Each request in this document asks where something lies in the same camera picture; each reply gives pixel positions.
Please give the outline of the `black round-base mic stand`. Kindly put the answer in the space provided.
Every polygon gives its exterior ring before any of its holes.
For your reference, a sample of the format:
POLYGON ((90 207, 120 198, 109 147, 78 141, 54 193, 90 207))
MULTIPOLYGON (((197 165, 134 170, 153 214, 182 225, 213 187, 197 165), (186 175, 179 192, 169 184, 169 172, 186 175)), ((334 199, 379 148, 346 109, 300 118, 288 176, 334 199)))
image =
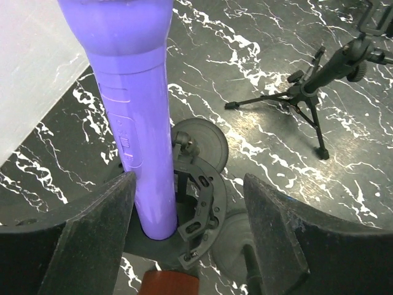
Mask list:
POLYGON ((227 214, 211 253, 217 268, 228 279, 246 284, 249 294, 263 293, 246 210, 233 210, 227 214))

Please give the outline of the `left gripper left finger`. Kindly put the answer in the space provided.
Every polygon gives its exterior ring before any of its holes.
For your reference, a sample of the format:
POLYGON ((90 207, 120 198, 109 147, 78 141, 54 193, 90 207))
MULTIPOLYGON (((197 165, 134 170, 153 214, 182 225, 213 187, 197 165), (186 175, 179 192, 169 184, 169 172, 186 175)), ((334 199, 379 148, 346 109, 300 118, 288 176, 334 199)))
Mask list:
POLYGON ((133 211, 124 173, 36 218, 1 226, 1 294, 112 294, 133 211))

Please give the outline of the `black tripod stand with shockmount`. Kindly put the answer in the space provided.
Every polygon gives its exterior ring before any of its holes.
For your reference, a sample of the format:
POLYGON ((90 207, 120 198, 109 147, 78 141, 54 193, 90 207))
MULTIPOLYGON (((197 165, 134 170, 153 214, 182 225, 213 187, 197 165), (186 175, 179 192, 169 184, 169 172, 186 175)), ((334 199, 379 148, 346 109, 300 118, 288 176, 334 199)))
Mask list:
POLYGON ((361 81, 367 72, 367 62, 379 65, 392 64, 392 52, 375 47, 372 41, 372 37, 382 35, 392 37, 392 5, 384 9, 375 28, 368 25, 380 4, 380 1, 367 1, 367 9, 357 25, 359 36, 338 49, 323 67, 319 64, 325 53, 325 47, 319 48, 309 68, 311 71, 309 77, 306 77, 306 73, 302 70, 298 70, 287 78, 291 86, 285 92, 262 95, 250 100, 232 101, 225 104, 225 109, 239 109, 242 105, 266 100, 287 103, 315 129, 319 142, 319 147, 315 149, 317 156, 321 160, 329 159, 317 116, 316 105, 319 103, 317 93, 321 87, 344 77, 348 82, 361 81))

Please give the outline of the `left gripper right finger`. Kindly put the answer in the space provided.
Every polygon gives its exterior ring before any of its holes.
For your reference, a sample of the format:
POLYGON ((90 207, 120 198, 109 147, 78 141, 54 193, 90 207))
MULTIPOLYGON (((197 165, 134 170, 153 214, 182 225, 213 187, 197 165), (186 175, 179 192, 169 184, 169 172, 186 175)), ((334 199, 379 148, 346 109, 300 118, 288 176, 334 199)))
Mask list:
POLYGON ((244 201, 266 294, 391 294, 392 232, 289 197, 252 174, 244 201))

